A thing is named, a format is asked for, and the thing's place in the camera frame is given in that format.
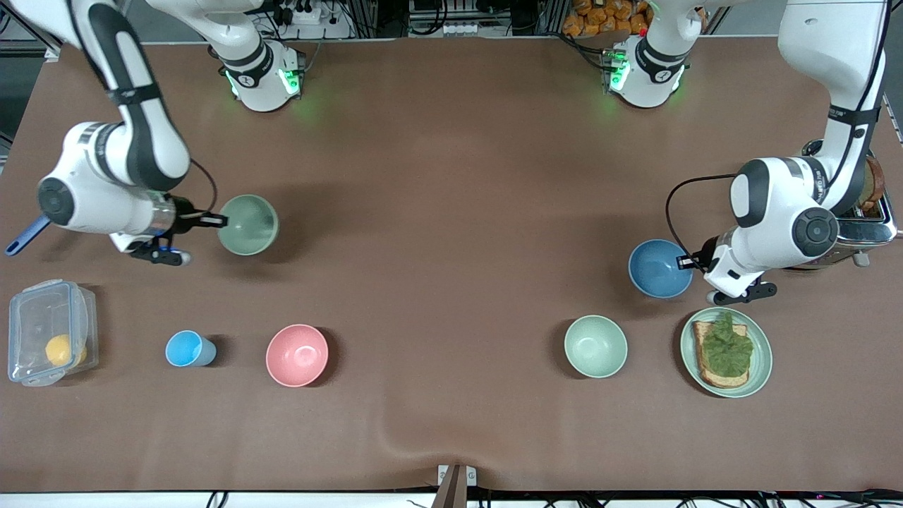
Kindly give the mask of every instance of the container lid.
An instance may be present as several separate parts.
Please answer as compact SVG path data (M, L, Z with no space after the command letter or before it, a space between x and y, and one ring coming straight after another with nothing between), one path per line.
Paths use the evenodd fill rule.
M48 280L13 296L10 381L27 386L54 383L84 359L87 327L85 298L72 282Z

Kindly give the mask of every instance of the blue bowl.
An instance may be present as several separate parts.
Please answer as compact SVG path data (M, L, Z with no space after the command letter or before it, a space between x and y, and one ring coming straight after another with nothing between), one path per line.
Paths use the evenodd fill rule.
M630 253L630 281L644 295L674 298L693 282L693 271L677 266L677 258L683 255L684 250L672 241L646 240Z

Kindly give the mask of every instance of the green bowl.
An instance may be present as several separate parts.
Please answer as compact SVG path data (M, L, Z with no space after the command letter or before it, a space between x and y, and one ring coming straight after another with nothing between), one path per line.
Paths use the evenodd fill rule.
M217 231L219 242L239 256L263 252L273 244L279 232L276 210L260 196L236 196L228 200L219 213L228 217L228 226Z
M564 354L584 376L607 378L627 361L627 337L608 317L585 315L564 334Z
M696 359L696 338L693 334L693 321L709 321L714 323L721 313L730 312L733 322L736 325L746 325L746 335L752 341L752 358L749 359L749 381L737 388L718 388L703 381L699 371L699 362ZM753 393L761 390L765 386L768 377L771 375L771 345L768 344L768 338L765 332L756 325L756 322L743 314L729 307L710 307L703 309L684 325L684 330L680 335L680 354L684 357L684 365L686 370L690 372L693 379L696 380L706 390L727 397L728 399L740 399L748 397Z

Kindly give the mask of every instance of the pink bowl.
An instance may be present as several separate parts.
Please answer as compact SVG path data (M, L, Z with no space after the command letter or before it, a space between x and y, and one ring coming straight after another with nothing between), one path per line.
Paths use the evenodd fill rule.
M289 325L266 348L266 369L290 388L311 384L326 368L330 351L323 334L313 326Z

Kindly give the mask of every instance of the green leaf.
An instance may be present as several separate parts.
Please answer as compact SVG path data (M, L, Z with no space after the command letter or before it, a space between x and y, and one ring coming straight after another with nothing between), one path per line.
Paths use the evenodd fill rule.
M733 331L731 313L722 313L705 336L703 356L712 372L726 378L736 378L749 369L752 341Z

